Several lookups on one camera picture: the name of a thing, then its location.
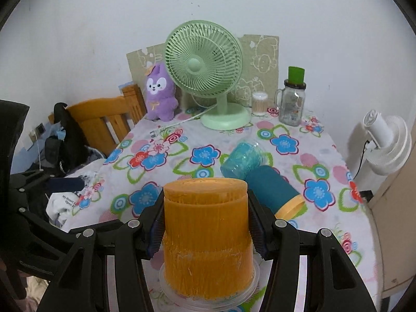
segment black bag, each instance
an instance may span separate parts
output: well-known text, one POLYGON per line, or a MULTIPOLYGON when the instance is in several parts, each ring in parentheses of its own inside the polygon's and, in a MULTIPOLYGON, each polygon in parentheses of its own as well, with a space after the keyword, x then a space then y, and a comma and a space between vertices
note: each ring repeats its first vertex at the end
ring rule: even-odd
POLYGON ((67 104, 61 102, 54 107, 54 123, 61 122, 66 131, 64 140, 51 136, 45 141, 46 160, 63 173, 75 169, 88 158, 88 150, 85 147, 87 140, 78 123, 65 109, 66 106, 67 104))

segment wall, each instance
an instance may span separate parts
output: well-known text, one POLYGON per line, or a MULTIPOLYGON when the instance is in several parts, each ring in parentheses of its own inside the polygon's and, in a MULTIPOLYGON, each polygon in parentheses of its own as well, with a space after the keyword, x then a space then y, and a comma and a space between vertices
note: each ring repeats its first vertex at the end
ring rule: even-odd
POLYGON ((131 80, 126 53, 191 19, 280 36, 279 86, 289 65, 306 68, 307 107, 353 173, 369 109, 413 123, 416 38, 392 0, 22 0, 0 33, 0 97, 32 105, 32 123, 57 99, 117 95, 131 80))

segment metal screw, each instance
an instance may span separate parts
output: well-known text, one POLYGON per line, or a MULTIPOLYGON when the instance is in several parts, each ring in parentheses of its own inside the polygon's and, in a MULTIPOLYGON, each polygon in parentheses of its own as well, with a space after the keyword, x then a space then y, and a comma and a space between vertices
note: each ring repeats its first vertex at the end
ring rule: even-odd
POLYGON ((84 237, 91 237, 94 234, 94 230, 93 229, 86 229, 84 230, 84 232, 82 233, 82 235, 84 237))
POLYGON ((277 226, 277 227, 281 227, 281 228, 285 228, 286 227, 286 225, 288 225, 287 223, 286 223, 286 221, 285 220, 282 220, 282 219, 278 219, 277 221, 275 221, 275 225, 277 226))
POLYGON ((323 236, 325 236, 325 237, 330 237, 330 236, 332 235, 331 230, 330 230, 330 229, 327 229, 327 228, 322 229, 322 230, 321 230, 321 233, 322 233, 322 235, 323 235, 323 236))
POLYGON ((134 228, 134 227, 138 227, 140 225, 140 222, 137 219, 132 219, 131 221, 127 223, 127 225, 131 228, 134 228))

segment purple plush toy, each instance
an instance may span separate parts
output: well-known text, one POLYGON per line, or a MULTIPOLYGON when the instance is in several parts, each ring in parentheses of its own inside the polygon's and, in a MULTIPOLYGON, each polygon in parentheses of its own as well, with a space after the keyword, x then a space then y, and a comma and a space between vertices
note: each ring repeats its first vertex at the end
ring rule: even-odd
POLYGON ((173 119, 173 111, 178 107, 175 89, 165 65, 156 63, 146 80, 147 119, 161 119, 163 122, 173 119))

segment floral tablecloth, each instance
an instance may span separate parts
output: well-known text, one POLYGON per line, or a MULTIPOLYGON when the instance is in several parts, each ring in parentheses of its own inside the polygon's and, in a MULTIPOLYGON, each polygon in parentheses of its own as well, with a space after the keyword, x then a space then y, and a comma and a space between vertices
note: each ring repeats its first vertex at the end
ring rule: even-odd
MULTIPOLYGON (((199 110, 188 109, 172 123, 199 110)), ((329 228, 356 266, 373 301, 379 303, 382 271, 378 264, 377 236, 372 216, 361 199, 351 173, 324 124, 307 113, 299 127, 281 124, 275 109, 263 117, 252 117, 244 128, 213 131, 200 120, 157 130, 163 122, 141 120, 111 153, 89 189, 80 197, 63 230, 120 219, 137 218, 152 205, 162 186, 183 178, 221 177, 220 166, 243 138, 256 139, 266 151, 268 164, 306 199, 306 206, 289 223, 301 230, 317 232, 329 228)), ((258 311, 265 292, 271 262, 256 259, 261 278, 255 294, 230 311, 258 311)), ((163 293, 159 269, 163 251, 144 261, 147 285, 155 311, 182 311, 163 293)), ((300 262, 296 311, 303 311, 306 289, 306 259, 300 262)))

